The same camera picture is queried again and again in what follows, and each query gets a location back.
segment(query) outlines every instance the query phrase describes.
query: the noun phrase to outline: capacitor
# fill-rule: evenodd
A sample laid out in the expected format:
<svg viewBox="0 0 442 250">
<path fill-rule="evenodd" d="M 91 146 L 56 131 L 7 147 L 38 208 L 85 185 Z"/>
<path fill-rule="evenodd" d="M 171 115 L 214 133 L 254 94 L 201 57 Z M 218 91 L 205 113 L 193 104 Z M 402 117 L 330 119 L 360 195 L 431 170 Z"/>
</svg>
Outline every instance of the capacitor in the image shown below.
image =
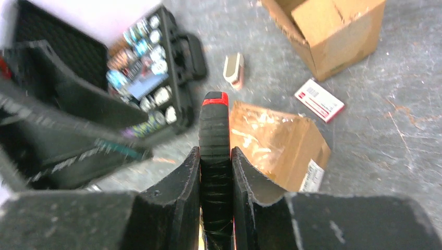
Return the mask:
<svg viewBox="0 0 442 250">
<path fill-rule="evenodd" d="M 166 122 L 167 124 L 174 123 L 177 121 L 177 113 L 175 111 L 175 108 L 173 106 L 170 106 L 166 109 Z"/>
<path fill-rule="evenodd" d="M 129 80 L 123 75 L 123 73 L 118 70 L 111 69 L 107 72 L 106 78 L 120 95 L 130 96 L 129 92 L 126 90 L 126 85 L 129 83 Z"/>
<path fill-rule="evenodd" d="M 138 57 L 141 57 L 142 55 L 146 54 L 151 50 L 152 50 L 152 45 L 146 39 L 142 39 L 135 45 L 133 52 Z"/>
<path fill-rule="evenodd" d="M 126 32 L 124 32 L 119 39 L 117 39 L 117 41 L 109 48 L 109 55 L 114 56 L 120 50 L 134 46 L 139 39 L 148 37 L 149 32 L 156 28 L 157 27 L 150 28 L 146 18 L 141 19 Z"/>
<path fill-rule="evenodd" d="M 158 15 L 152 16 L 149 20 L 149 25 L 151 26 L 152 29 L 158 28 L 160 23 L 161 21 Z"/>
<path fill-rule="evenodd" d="M 137 30 L 138 33 L 143 37 L 147 37 L 147 35 L 149 34 L 149 24 L 146 18 L 141 19 L 139 22 L 137 22 L 136 24 L 137 26 Z"/>
<path fill-rule="evenodd" d="M 171 96 L 172 88 L 170 86 L 161 87 L 153 94 L 155 104 L 158 106 L 169 101 Z"/>
<path fill-rule="evenodd" d="M 167 62 L 164 59 L 161 59 L 151 65 L 151 71 L 155 75 L 165 74 L 165 73 L 167 73 L 167 70 L 168 70 Z"/>
<path fill-rule="evenodd" d="M 149 113 L 149 118 L 146 122 L 131 126 L 122 131 L 123 136 L 128 138 L 142 138 L 150 133 L 153 133 L 166 124 L 166 119 L 160 111 Z"/>
<path fill-rule="evenodd" d="M 149 112 L 150 110 L 154 109 L 155 107 L 156 107 L 156 105 L 155 105 L 155 101 L 154 101 L 153 97 L 148 95 L 148 96 L 141 98 L 140 108 L 142 111 Z"/>
<path fill-rule="evenodd" d="M 156 44 L 160 42 L 161 36 L 161 31 L 156 29 L 149 34 L 149 39 L 151 40 L 151 43 Z"/>
<path fill-rule="evenodd" d="M 153 61 L 158 61 L 166 58 L 166 50 L 161 46 L 155 46 L 149 54 Z"/>
<path fill-rule="evenodd" d="M 127 67 L 137 59 L 137 56 L 130 49 L 123 49 L 107 62 L 107 66 L 109 69 L 119 70 Z"/>
</svg>

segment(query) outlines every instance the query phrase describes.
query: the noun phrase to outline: small white box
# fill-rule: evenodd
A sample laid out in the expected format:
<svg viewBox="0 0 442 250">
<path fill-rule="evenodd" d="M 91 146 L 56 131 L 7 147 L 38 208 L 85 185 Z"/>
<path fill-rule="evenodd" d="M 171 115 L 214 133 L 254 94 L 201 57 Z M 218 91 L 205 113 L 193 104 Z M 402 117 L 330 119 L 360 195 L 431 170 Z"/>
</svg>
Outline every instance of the small white box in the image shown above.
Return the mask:
<svg viewBox="0 0 442 250">
<path fill-rule="evenodd" d="M 309 79 L 294 96 L 325 122 L 331 121 L 345 106 L 312 79 Z"/>
<path fill-rule="evenodd" d="M 226 56 L 224 61 L 224 79 L 236 90 L 240 90 L 244 85 L 244 56 L 236 53 Z"/>
</svg>

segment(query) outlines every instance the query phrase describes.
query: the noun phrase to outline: gray concrete floor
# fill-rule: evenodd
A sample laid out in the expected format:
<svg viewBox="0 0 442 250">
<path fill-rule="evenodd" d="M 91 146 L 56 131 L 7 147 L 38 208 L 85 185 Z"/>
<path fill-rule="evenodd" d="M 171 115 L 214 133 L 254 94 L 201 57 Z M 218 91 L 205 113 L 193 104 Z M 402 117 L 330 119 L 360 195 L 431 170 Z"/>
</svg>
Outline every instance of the gray concrete floor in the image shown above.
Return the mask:
<svg viewBox="0 0 442 250">
<path fill-rule="evenodd" d="M 377 51 L 323 83 L 346 104 L 330 124 L 293 97 L 311 73 L 256 0 L 168 0 L 165 5 L 204 44 L 210 76 L 190 83 L 196 107 L 214 90 L 227 92 L 231 101 L 305 113 L 333 150 L 322 192 L 409 195 L 442 235 L 440 0 L 387 1 Z M 242 52 L 247 64 L 245 88 L 239 92 L 222 76 L 225 55 L 235 52 Z M 157 147 L 153 160 L 123 169 L 99 185 L 144 190 L 175 169 L 197 144 L 195 126 Z"/>
</svg>

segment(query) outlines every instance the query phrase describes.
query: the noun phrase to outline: black handle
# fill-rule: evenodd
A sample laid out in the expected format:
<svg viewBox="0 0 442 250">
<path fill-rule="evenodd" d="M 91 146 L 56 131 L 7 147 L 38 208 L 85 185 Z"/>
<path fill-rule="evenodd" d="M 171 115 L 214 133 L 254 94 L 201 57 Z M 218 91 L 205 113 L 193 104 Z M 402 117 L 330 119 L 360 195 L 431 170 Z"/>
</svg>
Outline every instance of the black handle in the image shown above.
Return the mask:
<svg viewBox="0 0 442 250">
<path fill-rule="evenodd" d="M 180 39 L 186 40 L 189 44 L 190 56 L 192 59 L 192 77 L 194 80 L 201 80 L 207 76 L 207 66 L 204 59 L 204 51 L 200 40 L 193 34 L 180 34 Z"/>
<path fill-rule="evenodd" d="M 229 99 L 209 92 L 200 114 L 201 208 L 206 249 L 232 249 L 233 173 Z"/>
</svg>

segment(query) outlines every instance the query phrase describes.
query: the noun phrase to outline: cardboard box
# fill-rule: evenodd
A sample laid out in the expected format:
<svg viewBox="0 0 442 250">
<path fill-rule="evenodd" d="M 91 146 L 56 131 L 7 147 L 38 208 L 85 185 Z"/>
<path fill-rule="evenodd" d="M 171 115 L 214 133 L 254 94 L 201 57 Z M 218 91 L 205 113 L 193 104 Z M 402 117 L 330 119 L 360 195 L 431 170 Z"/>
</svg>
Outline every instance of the cardboard box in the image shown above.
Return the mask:
<svg viewBox="0 0 442 250">
<path fill-rule="evenodd" d="M 385 0 L 262 0 L 315 78 L 376 50 Z"/>
<path fill-rule="evenodd" d="M 316 192 L 330 148 L 309 119 L 236 101 L 230 114 L 230 145 L 288 191 Z"/>
</svg>

